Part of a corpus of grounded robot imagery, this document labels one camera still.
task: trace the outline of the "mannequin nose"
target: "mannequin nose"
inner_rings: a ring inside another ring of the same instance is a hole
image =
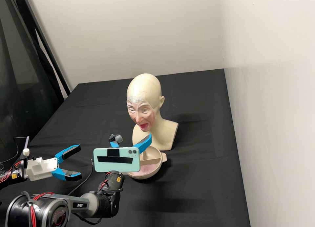
[[[139,123],[141,123],[142,120],[143,120],[143,118],[141,116],[139,116],[139,114],[137,114],[136,123],[139,124]]]

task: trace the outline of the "beige bowl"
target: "beige bowl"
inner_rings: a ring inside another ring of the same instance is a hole
[[[140,155],[140,171],[130,172],[128,175],[134,179],[147,179],[155,175],[163,162],[167,161],[166,154],[157,148],[148,147]]]

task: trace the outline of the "mannequin face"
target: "mannequin face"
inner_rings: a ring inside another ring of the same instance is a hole
[[[141,128],[143,132],[149,131],[155,120],[155,112],[147,102],[127,101],[128,113],[131,119]]]

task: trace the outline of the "red wire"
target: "red wire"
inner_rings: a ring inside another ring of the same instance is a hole
[[[39,195],[37,195],[36,197],[33,198],[33,200],[37,201],[39,198],[41,198],[42,196],[46,195],[46,194],[55,194],[53,192],[45,192],[45,193],[41,193]],[[36,227],[36,215],[35,215],[35,211],[33,206],[31,206],[31,218],[32,218],[32,225],[33,227]]]
[[[41,194],[37,195],[36,197],[34,197],[33,200],[37,201],[39,198],[41,198],[42,196],[44,196],[46,194],[52,195],[52,194],[55,194],[55,193],[53,193],[53,192],[41,193]]]
[[[101,184],[101,186],[100,186],[100,188],[99,188],[99,191],[102,190],[102,188],[104,187],[104,185],[105,185],[105,183],[106,183],[107,181],[108,181],[108,179],[106,179],[104,182],[102,182],[102,184]]]
[[[12,168],[10,168],[10,169],[8,170],[7,174],[6,174],[2,179],[0,179],[0,183],[6,181],[6,180],[10,177],[10,175],[11,175],[10,171],[11,171],[11,170],[12,170]]]
[[[31,219],[32,219],[32,226],[36,227],[36,216],[35,216],[33,205],[31,206]]]

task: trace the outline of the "mannequin ear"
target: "mannequin ear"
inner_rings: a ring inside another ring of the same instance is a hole
[[[164,103],[165,97],[161,96],[160,97],[160,108],[162,107],[163,103]]]

